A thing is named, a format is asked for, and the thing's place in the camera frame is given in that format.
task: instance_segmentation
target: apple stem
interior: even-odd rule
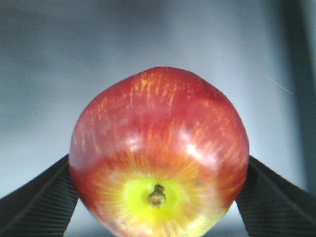
[[[148,202],[153,207],[162,207],[166,202],[166,196],[163,193],[164,187],[160,184],[155,185],[155,190],[148,196]]]

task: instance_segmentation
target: apple bottom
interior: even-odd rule
[[[198,177],[144,174],[98,167],[81,183],[78,192],[94,216],[118,237],[199,237],[227,212],[215,181]],[[162,187],[162,204],[150,196]]]

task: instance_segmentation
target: gray background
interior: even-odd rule
[[[304,7],[315,55],[316,2]],[[279,15],[275,0],[0,1],[0,197],[68,153],[98,93],[155,66],[192,71],[223,91],[250,153],[306,189]],[[65,236],[111,235],[79,203]],[[247,236],[235,205],[209,236]]]

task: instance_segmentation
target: red apple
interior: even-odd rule
[[[152,68],[100,93],[74,129],[80,198],[118,237],[198,237],[227,212],[248,166],[229,100],[197,75]]]

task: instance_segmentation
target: apple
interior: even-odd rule
[[[231,102],[199,76],[157,67],[101,92],[69,154],[79,197],[118,237],[198,237],[227,212],[248,166]]]

